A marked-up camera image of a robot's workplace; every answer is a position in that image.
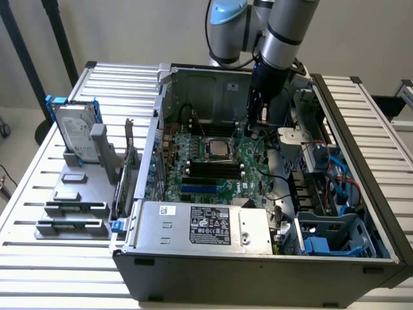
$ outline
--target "white wall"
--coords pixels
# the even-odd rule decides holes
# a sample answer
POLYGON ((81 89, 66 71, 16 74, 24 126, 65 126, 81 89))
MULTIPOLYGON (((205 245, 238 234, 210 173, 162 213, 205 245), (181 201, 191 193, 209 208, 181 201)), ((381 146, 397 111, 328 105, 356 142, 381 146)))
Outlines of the white wall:
MULTIPOLYGON (((40 0, 10 2, 45 92, 68 94, 40 0)), ((207 63, 206 5, 206 0, 59 0, 79 72, 88 60, 207 63)), ((391 94, 401 78, 413 78, 411 16, 412 0, 321 0, 299 58, 311 72, 359 76, 371 93, 391 94)), ((36 107, 2 22, 0 38, 0 105, 36 107)))

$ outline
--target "power supply label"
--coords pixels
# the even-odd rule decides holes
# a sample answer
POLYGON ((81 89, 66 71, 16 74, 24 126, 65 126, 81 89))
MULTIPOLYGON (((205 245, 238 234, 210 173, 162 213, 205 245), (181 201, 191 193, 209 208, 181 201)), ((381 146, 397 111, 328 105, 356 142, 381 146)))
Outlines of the power supply label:
POLYGON ((229 208, 191 207, 189 240, 192 243, 231 245, 229 208))

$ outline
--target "floor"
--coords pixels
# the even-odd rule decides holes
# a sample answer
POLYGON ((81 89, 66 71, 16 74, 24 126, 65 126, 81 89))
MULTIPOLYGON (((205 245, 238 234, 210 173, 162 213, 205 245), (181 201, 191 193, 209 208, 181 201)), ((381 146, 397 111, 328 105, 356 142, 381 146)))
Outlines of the floor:
MULTIPOLYGON (((29 108, 0 107, 0 115, 12 129, 9 137, 3 139, 0 136, 0 164, 19 183, 39 148, 34 141, 34 132, 45 118, 40 109, 29 108)), ((15 187, 10 180, 6 181, 6 186, 14 192, 15 187)), ((5 207, 6 202, 0 198, 0 214, 5 207)))

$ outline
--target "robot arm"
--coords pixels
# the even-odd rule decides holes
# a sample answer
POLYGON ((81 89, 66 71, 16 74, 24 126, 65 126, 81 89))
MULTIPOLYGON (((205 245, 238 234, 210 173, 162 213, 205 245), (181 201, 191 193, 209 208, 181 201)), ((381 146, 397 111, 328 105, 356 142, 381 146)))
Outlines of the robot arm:
POLYGON ((210 54, 222 67, 231 67, 229 64, 238 60, 241 50, 254 51, 251 42, 257 31, 265 33, 254 59, 247 105, 250 124, 267 124, 270 101, 284 87, 318 3, 275 0, 270 7, 271 2, 263 0, 255 0, 253 6, 247 6, 245 0, 214 1, 210 54))

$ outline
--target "motherboard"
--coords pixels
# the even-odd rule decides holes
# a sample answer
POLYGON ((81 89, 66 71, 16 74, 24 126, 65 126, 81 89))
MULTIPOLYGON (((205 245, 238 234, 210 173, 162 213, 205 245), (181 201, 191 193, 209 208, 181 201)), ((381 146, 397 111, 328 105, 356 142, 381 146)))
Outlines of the motherboard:
POLYGON ((163 139, 166 202, 242 205, 266 203, 270 178, 264 144, 246 136, 204 136, 183 125, 169 126, 163 139))

